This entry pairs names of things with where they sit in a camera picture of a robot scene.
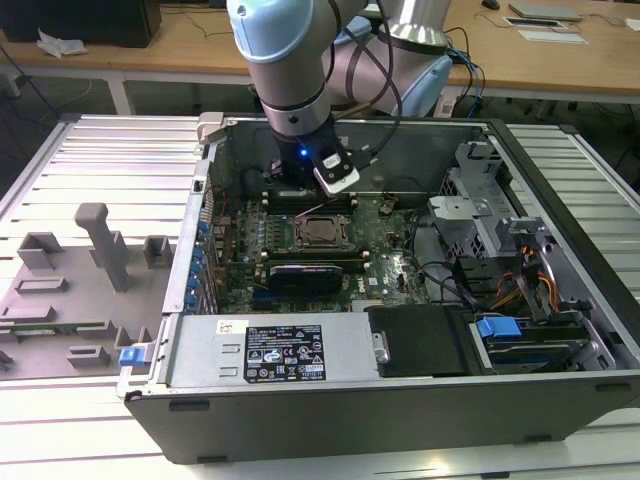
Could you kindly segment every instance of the black box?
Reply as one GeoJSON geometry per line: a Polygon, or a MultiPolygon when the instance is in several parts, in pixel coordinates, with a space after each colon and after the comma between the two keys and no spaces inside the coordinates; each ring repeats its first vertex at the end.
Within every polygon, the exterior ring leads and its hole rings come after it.
{"type": "Polygon", "coordinates": [[[158,0],[0,0],[11,42],[34,42],[38,28],[63,40],[144,48],[160,28],[158,0]]]}

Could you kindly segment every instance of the wire bundle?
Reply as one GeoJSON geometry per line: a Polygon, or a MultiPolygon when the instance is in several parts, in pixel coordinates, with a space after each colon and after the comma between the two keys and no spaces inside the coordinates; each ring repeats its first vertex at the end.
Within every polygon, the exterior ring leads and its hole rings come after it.
{"type": "Polygon", "coordinates": [[[463,64],[467,68],[467,71],[469,72],[469,84],[467,85],[466,89],[464,90],[460,98],[458,98],[458,100],[456,101],[454,107],[458,106],[460,102],[467,97],[467,95],[469,94],[469,91],[473,87],[473,80],[475,78],[476,80],[475,99],[473,101],[471,109],[467,113],[467,118],[471,118],[475,114],[476,110],[478,109],[478,106],[480,105],[480,101],[482,100],[482,94],[484,93],[484,89],[486,87],[487,77],[482,67],[471,61],[471,54],[469,49],[469,35],[467,34],[467,31],[462,27],[454,27],[449,30],[446,30],[444,33],[447,34],[454,31],[461,31],[462,34],[464,35],[466,50],[463,52],[455,48],[453,46],[453,42],[451,41],[451,38],[447,36],[449,40],[449,50],[463,62],[463,64]]]}

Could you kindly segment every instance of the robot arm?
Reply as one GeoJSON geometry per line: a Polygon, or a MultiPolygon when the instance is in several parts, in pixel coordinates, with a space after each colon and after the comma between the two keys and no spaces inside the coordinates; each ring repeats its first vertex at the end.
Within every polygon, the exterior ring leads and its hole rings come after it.
{"type": "Polygon", "coordinates": [[[236,44],[280,150],[280,173],[335,194],[359,174],[340,143],[322,54],[367,0],[229,0],[236,44]]]}

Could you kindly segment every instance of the warning label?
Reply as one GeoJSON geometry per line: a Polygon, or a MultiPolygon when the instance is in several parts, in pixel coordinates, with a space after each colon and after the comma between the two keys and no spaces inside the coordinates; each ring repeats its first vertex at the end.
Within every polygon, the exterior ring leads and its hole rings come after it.
{"type": "Polygon", "coordinates": [[[249,383],[326,380],[320,325],[249,327],[244,379],[249,383]]]}

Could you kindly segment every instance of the gray plastic part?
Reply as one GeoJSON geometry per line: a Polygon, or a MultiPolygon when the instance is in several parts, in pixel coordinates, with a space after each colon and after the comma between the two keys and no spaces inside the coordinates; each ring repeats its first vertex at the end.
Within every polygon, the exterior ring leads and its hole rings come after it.
{"type": "Polygon", "coordinates": [[[78,335],[84,339],[106,338],[115,339],[118,329],[111,320],[104,322],[101,327],[78,327],[78,335]]]}
{"type": "Polygon", "coordinates": [[[60,251],[62,248],[53,233],[29,233],[18,248],[18,255],[30,270],[52,270],[48,254],[60,251]]]}
{"type": "MultiPolygon", "coordinates": [[[[122,234],[120,232],[111,232],[111,237],[113,239],[113,245],[116,248],[116,253],[124,257],[125,265],[126,265],[127,259],[129,258],[129,250],[127,250],[127,246],[124,243],[124,238],[122,237],[122,234]]],[[[93,261],[95,262],[96,267],[104,268],[100,255],[98,255],[98,253],[95,250],[89,250],[89,253],[91,253],[91,257],[93,258],[93,261]]]]}
{"type": "Polygon", "coordinates": [[[0,330],[0,343],[18,343],[20,338],[11,330],[0,330]]]}
{"type": "Polygon", "coordinates": [[[149,268],[171,268],[173,252],[169,238],[165,236],[149,236],[144,241],[144,258],[149,268]]]}
{"type": "Polygon", "coordinates": [[[126,264],[130,274],[129,289],[126,293],[117,293],[105,272],[96,268],[89,253],[91,248],[64,247],[62,252],[49,254],[55,274],[64,277],[68,283],[61,292],[18,294],[15,286],[20,282],[52,276],[50,270],[34,271],[26,266],[19,270],[0,300],[0,314],[7,308],[51,306],[56,316],[47,323],[51,328],[42,328],[35,334],[27,334],[19,328],[11,331],[12,323],[0,323],[0,349],[15,361],[7,372],[0,370],[0,380],[117,375],[118,351],[114,342],[119,327],[124,327],[134,340],[142,327],[146,327],[152,340],[157,337],[170,269],[150,270],[142,245],[130,246],[126,264]],[[101,325],[83,325],[87,323],[101,325]],[[61,324],[76,324],[76,333],[46,334],[61,324]],[[74,368],[67,360],[69,347],[83,344],[101,345],[113,361],[106,367],[74,368]]]}
{"type": "Polygon", "coordinates": [[[65,288],[67,281],[64,277],[42,277],[22,280],[16,285],[15,290],[20,294],[29,294],[62,292],[65,288]]]}
{"type": "Polygon", "coordinates": [[[69,347],[67,360],[74,368],[106,367],[111,363],[111,356],[102,345],[69,347]]]}
{"type": "Polygon", "coordinates": [[[96,249],[96,254],[104,266],[111,285],[116,292],[126,292],[129,274],[126,257],[114,243],[114,237],[107,227],[109,209],[104,203],[83,203],[75,215],[76,225],[84,228],[96,249]]]}
{"type": "Polygon", "coordinates": [[[138,334],[138,343],[149,343],[151,342],[151,334],[147,327],[142,327],[140,329],[140,333],[138,334]]]}
{"type": "Polygon", "coordinates": [[[13,363],[13,358],[0,350],[0,369],[6,372],[7,370],[9,370],[10,363],[13,363]]]}
{"type": "Polygon", "coordinates": [[[37,308],[5,308],[0,315],[0,322],[39,323],[50,322],[56,316],[53,307],[37,308]]]}
{"type": "Polygon", "coordinates": [[[113,348],[115,350],[122,350],[125,347],[130,347],[131,345],[133,345],[133,340],[131,340],[127,330],[124,327],[118,328],[116,340],[113,342],[113,348]]]}

